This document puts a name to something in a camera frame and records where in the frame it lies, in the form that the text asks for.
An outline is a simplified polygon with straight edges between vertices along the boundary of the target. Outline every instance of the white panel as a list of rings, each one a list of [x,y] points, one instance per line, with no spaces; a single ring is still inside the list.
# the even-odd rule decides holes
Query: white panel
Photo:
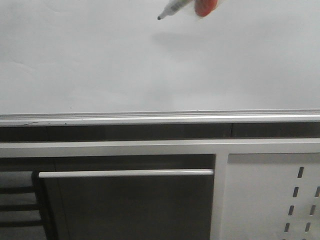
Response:
[[[1,0],[0,115],[320,109],[319,0],[168,2]]]
[[[231,154],[226,169],[222,240],[316,240],[320,213],[310,216],[320,185],[320,154]],[[304,167],[302,178],[298,178]],[[297,197],[293,197],[299,187]],[[294,206],[289,215],[290,206]],[[289,223],[288,232],[285,226]],[[311,223],[309,232],[306,224]]]

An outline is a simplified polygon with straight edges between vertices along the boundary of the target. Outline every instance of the marker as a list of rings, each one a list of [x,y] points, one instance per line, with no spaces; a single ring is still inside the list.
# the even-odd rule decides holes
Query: marker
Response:
[[[173,16],[192,1],[193,0],[171,0],[169,4],[165,6],[163,12],[158,16],[158,20],[164,19],[166,16]]]

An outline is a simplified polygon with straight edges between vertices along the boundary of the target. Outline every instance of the hand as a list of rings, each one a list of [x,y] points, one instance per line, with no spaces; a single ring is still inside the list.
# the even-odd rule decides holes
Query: hand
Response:
[[[219,0],[195,0],[194,10],[199,17],[205,17],[211,13],[218,4]]]

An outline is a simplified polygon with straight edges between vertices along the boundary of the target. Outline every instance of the whiteboard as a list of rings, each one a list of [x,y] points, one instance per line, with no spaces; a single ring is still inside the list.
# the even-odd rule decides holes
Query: whiteboard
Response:
[[[0,115],[320,109],[319,0],[167,3],[1,0]]]

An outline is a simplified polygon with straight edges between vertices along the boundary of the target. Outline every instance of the door handle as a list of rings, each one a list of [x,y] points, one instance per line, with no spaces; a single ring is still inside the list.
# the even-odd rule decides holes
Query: door handle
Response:
[[[94,177],[140,177],[140,176],[203,176],[213,175],[213,169],[153,169],[111,171],[43,171],[39,178],[94,178]]]

